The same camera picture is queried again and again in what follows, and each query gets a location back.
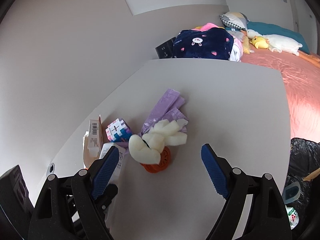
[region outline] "checkered pillow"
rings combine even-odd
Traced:
[[[227,27],[232,29],[247,30],[247,19],[241,13],[227,12],[220,15],[221,21]]]

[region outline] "black power outlet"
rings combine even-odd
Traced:
[[[176,37],[162,43],[160,46],[156,47],[159,58],[172,58],[173,53],[173,43]]]

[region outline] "white table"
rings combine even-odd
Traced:
[[[167,90],[186,99],[187,144],[171,147],[171,165],[150,174],[126,155],[111,234],[115,240],[205,239],[225,200],[218,195],[200,157],[209,143],[218,156],[248,175],[269,172],[282,191],[290,155],[290,120],[279,71],[211,59],[150,60],[122,83],[73,133],[54,162],[56,174],[81,169],[82,135],[89,119],[121,117],[135,132]],[[71,166],[68,159],[74,152]],[[241,236],[250,203],[246,202],[235,238]]]

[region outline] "foam puzzle cube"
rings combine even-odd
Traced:
[[[118,118],[106,129],[110,142],[128,142],[132,131],[122,118]]]

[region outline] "barcode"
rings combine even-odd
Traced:
[[[92,124],[92,134],[97,135],[97,123],[94,122]]]

